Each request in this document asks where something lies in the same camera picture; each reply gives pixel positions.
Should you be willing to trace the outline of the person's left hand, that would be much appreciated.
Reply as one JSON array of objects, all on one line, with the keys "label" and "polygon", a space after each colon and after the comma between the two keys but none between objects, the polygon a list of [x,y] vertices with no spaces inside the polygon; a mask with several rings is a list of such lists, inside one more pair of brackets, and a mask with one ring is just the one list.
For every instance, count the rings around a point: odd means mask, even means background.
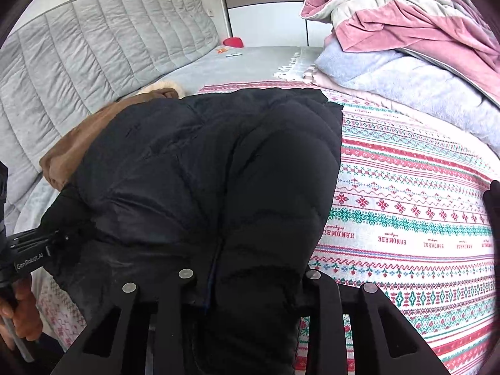
[{"label": "person's left hand", "polygon": [[13,308],[4,298],[1,298],[1,317],[13,321],[15,333],[20,339],[36,341],[43,332],[43,322],[31,285],[31,276],[22,278],[13,284],[18,305]]}]

